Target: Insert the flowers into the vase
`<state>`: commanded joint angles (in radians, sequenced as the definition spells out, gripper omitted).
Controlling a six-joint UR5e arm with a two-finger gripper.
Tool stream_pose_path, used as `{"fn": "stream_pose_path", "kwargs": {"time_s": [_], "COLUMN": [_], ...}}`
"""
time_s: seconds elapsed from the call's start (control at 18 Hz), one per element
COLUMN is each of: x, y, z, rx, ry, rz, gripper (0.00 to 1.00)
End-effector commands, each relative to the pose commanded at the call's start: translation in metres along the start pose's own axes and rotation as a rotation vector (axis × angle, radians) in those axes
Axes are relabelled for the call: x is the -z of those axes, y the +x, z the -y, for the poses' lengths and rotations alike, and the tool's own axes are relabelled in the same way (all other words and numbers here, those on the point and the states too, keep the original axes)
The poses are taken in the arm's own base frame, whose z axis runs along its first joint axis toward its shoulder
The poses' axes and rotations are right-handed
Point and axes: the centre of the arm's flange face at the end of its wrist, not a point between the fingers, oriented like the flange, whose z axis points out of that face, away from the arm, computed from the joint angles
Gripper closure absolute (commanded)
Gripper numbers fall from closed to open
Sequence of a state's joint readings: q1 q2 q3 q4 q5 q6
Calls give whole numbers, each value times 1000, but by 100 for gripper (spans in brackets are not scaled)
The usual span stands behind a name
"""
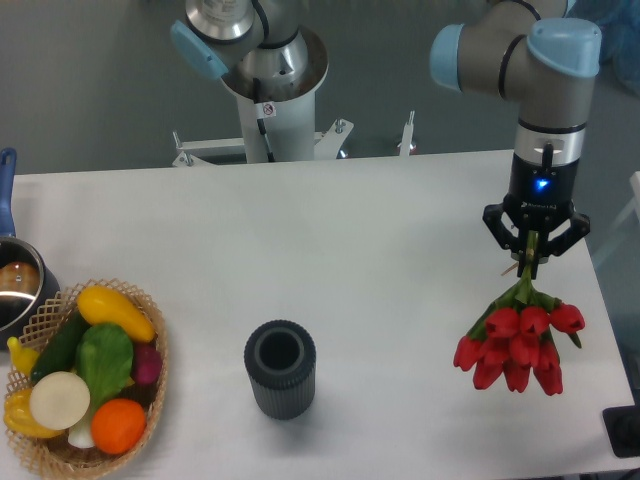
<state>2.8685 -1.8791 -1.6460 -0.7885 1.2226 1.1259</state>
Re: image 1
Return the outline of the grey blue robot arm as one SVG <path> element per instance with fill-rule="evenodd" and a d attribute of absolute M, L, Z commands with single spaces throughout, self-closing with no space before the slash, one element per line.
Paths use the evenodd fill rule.
<path fill-rule="evenodd" d="M 483 220 L 519 276 L 531 279 L 590 230 L 575 210 L 573 187 L 601 33 L 570 9 L 568 1 L 500 1 L 475 25 L 444 27 L 429 55 L 437 84 L 519 106 L 509 188 Z M 315 93 L 328 57 L 299 15 L 296 1 L 189 1 L 170 30 L 184 61 L 235 96 L 251 163 L 330 159 L 339 151 L 315 132 Z"/>

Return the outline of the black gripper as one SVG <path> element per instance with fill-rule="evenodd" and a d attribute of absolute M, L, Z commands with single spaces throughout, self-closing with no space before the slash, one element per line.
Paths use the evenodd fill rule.
<path fill-rule="evenodd" d="M 574 212 L 573 188 L 579 161 L 545 169 L 514 154 L 508 192 L 503 203 L 484 208 L 482 219 L 498 245 L 517 261 L 517 274 L 526 264 L 529 230 L 538 231 L 531 278 L 549 256 L 560 257 L 591 230 L 590 218 Z M 569 219 L 569 226 L 556 237 L 552 232 Z"/>

